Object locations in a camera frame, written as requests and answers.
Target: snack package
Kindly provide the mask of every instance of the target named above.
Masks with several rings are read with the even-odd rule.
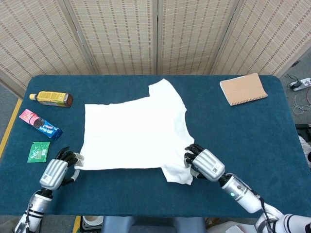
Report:
[[[20,119],[26,121],[28,124],[34,126],[37,130],[43,132],[46,136],[52,139],[58,139],[59,136],[63,133],[61,129],[53,126],[48,121],[42,119],[37,114],[28,110],[25,111],[19,116]]]
[[[47,161],[50,142],[33,142],[30,148],[28,163],[42,163]]]

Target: spiral binding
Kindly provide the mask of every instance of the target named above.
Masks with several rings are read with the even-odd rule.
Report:
[[[234,103],[232,103],[232,106],[233,105],[238,105],[238,104],[241,104],[241,103],[246,103],[246,102],[249,102],[249,101],[260,100],[260,99],[266,98],[267,96],[268,95],[264,95],[264,96],[260,96],[260,97],[256,97],[256,98],[252,98],[252,99],[247,99],[247,100],[243,100],[243,101],[239,101],[239,102],[234,102]]]

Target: robotic arm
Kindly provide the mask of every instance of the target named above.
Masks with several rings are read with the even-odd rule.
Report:
[[[218,181],[221,188],[228,193],[247,212],[255,213],[262,209],[263,214],[255,227],[258,233],[311,233],[311,218],[297,215],[283,215],[275,207],[268,205],[264,199],[233,173],[225,174],[224,164],[207,149],[191,144],[185,150],[185,165],[191,169],[196,178]]]
[[[67,151],[68,149],[69,147],[61,149],[57,157],[52,159],[48,164],[40,179],[42,189],[36,191],[30,198],[28,207],[13,233],[35,232],[52,201],[52,192],[57,190],[61,185],[74,182],[79,176],[80,170],[75,170],[71,178],[64,179],[68,167],[73,164],[81,166],[81,160],[83,160],[82,155]]]

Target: yellow floor tape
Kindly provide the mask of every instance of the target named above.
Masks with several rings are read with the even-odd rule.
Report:
[[[21,103],[22,103],[22,100],[18,99],[17,103],[15,105],[14,111],[13,111],[13,113],[11,115],[11,119],[9,121],[8,127],[6,127],[6,130],[4,132],[4,136],[3,136],[3,139],[2,139],[1,144],[0,144],[0,158],[1,158],[2,154],[3,154],[6,142],[8,141],[9,135],[10,135],[12,127],[13,127],[13,123],[15,121],[15,118],[17,116],[17,113],[19,111]]]
[[[81,221],[81,217],[76,216],[76,220],[74,221],[72,233],[79,233],[80,232],[80,221]]]

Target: power strip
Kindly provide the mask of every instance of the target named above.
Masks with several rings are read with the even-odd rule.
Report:
[[[311,78],[301,79],[300,81],[301,81],[301,85],[299,87],[294,88],[293,91],[300,91],[302,89],[305,89],[311,86]]]

